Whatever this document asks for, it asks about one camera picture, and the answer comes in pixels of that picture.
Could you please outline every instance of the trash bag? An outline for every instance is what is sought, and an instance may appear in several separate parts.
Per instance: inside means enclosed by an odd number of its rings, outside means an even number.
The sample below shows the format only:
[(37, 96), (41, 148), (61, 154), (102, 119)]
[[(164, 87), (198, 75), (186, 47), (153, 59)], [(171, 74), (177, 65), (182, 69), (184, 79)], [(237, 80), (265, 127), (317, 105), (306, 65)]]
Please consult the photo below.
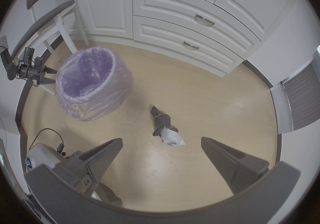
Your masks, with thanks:
[(55, 80), (59, 106), (77, 120), (91, 121), (118, 108), (131, 72), (116, 51), (97, 46), (71, 55)]

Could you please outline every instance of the roller blind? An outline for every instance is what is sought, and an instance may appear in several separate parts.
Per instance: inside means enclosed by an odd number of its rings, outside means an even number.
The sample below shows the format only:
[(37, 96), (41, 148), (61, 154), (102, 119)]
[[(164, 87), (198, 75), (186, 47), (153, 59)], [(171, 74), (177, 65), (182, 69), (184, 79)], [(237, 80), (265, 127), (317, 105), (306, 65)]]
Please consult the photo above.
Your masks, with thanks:
[(320, 81), (312, 64), (283, 85), (290, 104), (293, 130), (320, 118)]

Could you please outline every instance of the plush toy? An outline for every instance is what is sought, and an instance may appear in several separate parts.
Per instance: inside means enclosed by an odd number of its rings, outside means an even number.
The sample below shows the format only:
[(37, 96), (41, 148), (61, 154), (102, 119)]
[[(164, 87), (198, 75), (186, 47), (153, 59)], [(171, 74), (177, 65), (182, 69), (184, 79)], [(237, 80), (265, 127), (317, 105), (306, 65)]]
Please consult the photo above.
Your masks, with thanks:
[(184, 142), (178, 134), (178, 129), (171, 125), (171, 118), (168, 114), (160, 112), (155, 106), (151, 109), (151, 115), (154, 117), (155, 131), (153, 136), (162, 138), (163, 143), (169, 146), (184, 145)]

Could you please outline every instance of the chair leg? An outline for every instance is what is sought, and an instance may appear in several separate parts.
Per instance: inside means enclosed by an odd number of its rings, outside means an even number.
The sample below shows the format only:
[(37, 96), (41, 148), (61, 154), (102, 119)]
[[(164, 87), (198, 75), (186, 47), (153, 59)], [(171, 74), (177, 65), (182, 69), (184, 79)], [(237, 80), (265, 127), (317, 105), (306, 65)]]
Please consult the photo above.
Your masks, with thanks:
[(50, 93), (51, 95), (56, 95), (56, 91), (55, 90), (50, 90), (48, 87), (46, 87), (43, 84), (40, 84), (39, 87), (41, 87), (43, 90), (47, 91), (48, 93)]
[(54, 17), (54, 21), (57, 24), (59, 32), (62, 35), (62, 38), (66, 42), (66, 45), (69, 47), (72, 54), (76, 53), (78, 50), (77, 50), (75, 44), (73, 43), (73, 41), (68, 33), (68, 30), (65, 27), (64, 22), (62, 21), (62, 18), (59, 15), (57, 15)]
[(57, 62), (59, 62), (61, 59), (59, 58), (59, 56), (55, 53), (54, 49), (52, 49), (51, 45), (48, 43), (47, 40), (43, 41), (44, 45), (48, 48), (49, 52), (51, 53), (51, 55), (57, 60)]
[(75, 20), (77, 21), (78, 23), (78, 27), (79, 27), (79, 30), (81, 32), (81, 35), (82, 35), (82, 38), (86, 44), (86, 46), (89, 46), (89, 41), (87, 39), (87, 36), (85, 34), (85, 31), (83, 30), (83, 26), (81, 24), (81, 20), (80, 20), (80, 17), (79, 17), (79, 13), (78, 13), (78, 10), (77, 10), (77, 7), (73, 7), (73, 13), (74, 13), (74, 16), (75, 16)]

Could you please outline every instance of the white chair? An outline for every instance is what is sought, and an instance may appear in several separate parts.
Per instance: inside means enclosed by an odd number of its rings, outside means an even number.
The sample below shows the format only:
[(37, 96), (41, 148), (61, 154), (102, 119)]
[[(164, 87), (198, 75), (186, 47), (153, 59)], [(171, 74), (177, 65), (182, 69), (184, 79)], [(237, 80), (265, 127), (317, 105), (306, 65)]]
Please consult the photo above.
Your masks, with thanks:
[[(31, 19), (32, 19), (33, 23), (37, 22), (36, 16), (35, 16), (35, 11), (34, 11), (34, 4), (36, 2), (38, 2), (38, 1), (39, 0), (26, 0), (26, 7), (30, 11), (30, 15), (31, 15)], [(69, 1), (59, 5), (57, 8), (58, 8), (57, 11), (60, 11), (60, 10), (61, 11), (59, 13), (57, 13), (53, 18), (49, 17), (48, 14), (50, 12), (41, 17), (41, 19), (43, 17), (46, 17), (47, 18), (47, 23), (49, 23), (51, 20), (53, 20), (53, 22), (51, 22), (52, 24), (49, 24), (50, 25), (49, 27), (40, 28), (35, 33), (35, 36), (33, 36), (31, 38), (32, 41), (30, 43), (28, 42), (28, 47), (36, 48), (41, 43), (44, 43), (44, 45), (48, 48), (48, 50), (53, 55), (53, 57), (57, 61), (60, 61), (60, 58), (55, 54), (54, 50), (52, 49), (52, 47), (50, 46), (50, 44), (47, 41), (47, 38), (49, 38), (54, 33), (58, 32), (58, 31), (60, 32), (60, 34), (62, 35), (64, 41), (66, 42), (66, 45), (68, 46), (68, 48), (70, 49), (70, 51), (73, 54), (78, 51), (77, 48), (75, 47), (75, 45), (74, 45), (69, 33), (68, 33), (68, 28), (66, 27), (66, 24), (63, 22), (62, 18), (64, 16), (69, 15), (71, 13), (74, 13), (75, 20), (76, 20), (76, 22), (78, 24), (80, 33), (82, 34), (82, 38), (83, 38), (86, 46), (89, 46), (89, 42), (88, 42), (86, 34), (85, 34), (84, 30), (83, 30), (75, 0), (69, 0)]]

